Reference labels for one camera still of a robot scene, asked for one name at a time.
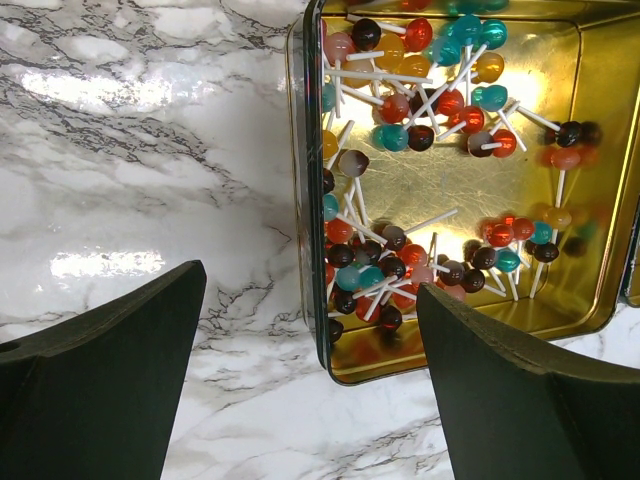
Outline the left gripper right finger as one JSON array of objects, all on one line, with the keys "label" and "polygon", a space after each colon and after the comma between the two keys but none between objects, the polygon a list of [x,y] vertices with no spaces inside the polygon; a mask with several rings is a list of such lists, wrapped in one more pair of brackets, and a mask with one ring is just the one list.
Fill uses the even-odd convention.
[{"label": "left gripper right finger", "polygon": [[639,372],[423,284],[419,329],[457,479],[636,479]]}]

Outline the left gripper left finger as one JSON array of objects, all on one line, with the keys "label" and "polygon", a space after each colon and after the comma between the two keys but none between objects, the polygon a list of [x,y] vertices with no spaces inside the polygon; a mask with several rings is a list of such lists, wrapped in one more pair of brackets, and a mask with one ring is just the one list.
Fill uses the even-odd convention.
[{"label": "left gripper left finger", "polygon": [[161,476],[206,287],[188,261],[1,346],[5,479]]}]

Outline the tin of dark lollipops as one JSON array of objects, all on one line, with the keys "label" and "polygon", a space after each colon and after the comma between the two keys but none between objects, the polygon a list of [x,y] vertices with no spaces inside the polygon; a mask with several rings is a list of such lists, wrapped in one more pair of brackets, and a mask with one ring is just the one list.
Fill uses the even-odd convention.
[{"label": "tin of dark lollipops", "polygon": [[[320,26],[343,27],[348,14],[408,20],[400,1],[312,1],[287,38],[290,126],[304,320],[320,364],[338,384],[356,385],[423,368],[415,322],[400,342],[382,345],[373,330],[345,320],[329,339],[321,207]],[[553,120],[587,121],[601,137],[594,166],[572,174],[567,199],[587,216],[567,244],[572,253],[545,274],[535,294],[523,276],[511,306],[481,294],[474,306],[545,339],[600,330],[618,303],[639,303],[639,5],[635,1],[513,1],[495,12],[509,30],[505,84],[530,110]],[[349,145],[369,154],[363,184],[377,220],[424,220],[444,209],[449,220],[421,232],[441,253],[461,251],[482,220],[501,213],[534,213],[551,200],[554,174],[541,164],[539,127],[518,121],[526,150],[511,160],[473,159],[457,142],[423,153],[384,153],[369,144],[372,118],[356,102]]]}]

